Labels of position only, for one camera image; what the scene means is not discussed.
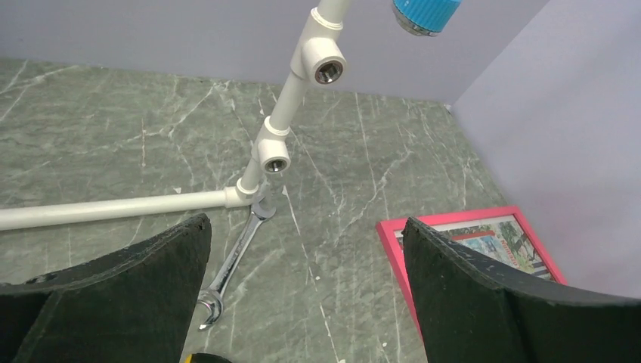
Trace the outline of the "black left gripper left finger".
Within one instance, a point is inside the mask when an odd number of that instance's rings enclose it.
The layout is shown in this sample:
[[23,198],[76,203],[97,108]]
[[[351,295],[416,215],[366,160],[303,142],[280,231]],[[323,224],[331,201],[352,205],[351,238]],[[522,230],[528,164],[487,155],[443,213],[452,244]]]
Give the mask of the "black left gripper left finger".
[[204,214],[89,262],[1,285],[3,362],[177,362],[209,260]]

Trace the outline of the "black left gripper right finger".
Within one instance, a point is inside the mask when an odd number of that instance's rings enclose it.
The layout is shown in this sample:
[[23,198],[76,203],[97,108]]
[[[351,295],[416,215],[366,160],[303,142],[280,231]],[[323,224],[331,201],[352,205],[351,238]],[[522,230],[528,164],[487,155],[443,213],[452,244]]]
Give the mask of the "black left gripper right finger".
[[638,362],[640,301],[535,277],[416,218],[404,262],[430,362]]

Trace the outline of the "pink wooden photo frame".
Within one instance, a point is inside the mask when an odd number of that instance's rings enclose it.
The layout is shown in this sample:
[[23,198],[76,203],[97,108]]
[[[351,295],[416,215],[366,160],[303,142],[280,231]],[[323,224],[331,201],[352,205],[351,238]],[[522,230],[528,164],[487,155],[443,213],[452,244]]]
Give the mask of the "pink wooden photo frame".
[[[517,206],[420,216],[418,219],[451,240],[498,262],[539,278],[560,284],[567,283]],[[402,231],[406,222],[406,218],[383,220],[376,224],[376,231],[413,321],[419,327],[404,261]]]

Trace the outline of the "yellow black screwdriver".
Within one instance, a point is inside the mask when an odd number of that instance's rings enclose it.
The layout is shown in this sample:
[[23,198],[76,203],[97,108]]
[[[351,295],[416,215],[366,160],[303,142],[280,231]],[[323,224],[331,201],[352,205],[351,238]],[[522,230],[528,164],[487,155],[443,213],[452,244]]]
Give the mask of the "yellow black screwdriver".
[[231,363],[231,361],[220,355],[198,352],[189,354],[184,363]]

